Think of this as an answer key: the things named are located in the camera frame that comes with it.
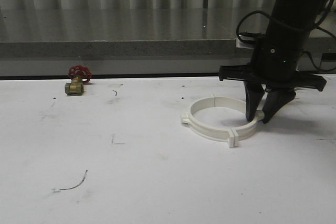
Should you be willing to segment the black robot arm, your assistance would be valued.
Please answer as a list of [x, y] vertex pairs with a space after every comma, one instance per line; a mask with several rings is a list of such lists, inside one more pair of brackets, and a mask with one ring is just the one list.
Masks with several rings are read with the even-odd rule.
[[254, 119], [260, 101], [264, 101], [263, 122], [270, 119], [295, 96], [295, 88], [322, 91], [326, 80], [298, 71], [304, 45], [310, 32], [320, 28], [334, 0], [275, 0], [265, 34], [249, 34], [254, 46], [250, 63], [221, 66], [221, 80], [244, 83], [246, 119]]

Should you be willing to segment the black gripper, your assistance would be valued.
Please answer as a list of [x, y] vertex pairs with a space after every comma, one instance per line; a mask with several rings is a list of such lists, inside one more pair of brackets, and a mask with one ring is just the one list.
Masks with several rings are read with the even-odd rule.
[[326, 79], [297, 71], [295, 64], [286, 61], [278, 63], [221, 66], [219, 69], [221, 81], [237, 80], [244, 81], [246, 95], [246, 119], [248, 122], [255, 118], [259, 103], [265, 94], [262, 84], [269, 92], [263, 106], [263, 124], [271, 118], [287, 103], [291, 102], [296, 93], [294, 88], [308, 88], [322, 91], [327, 83]]

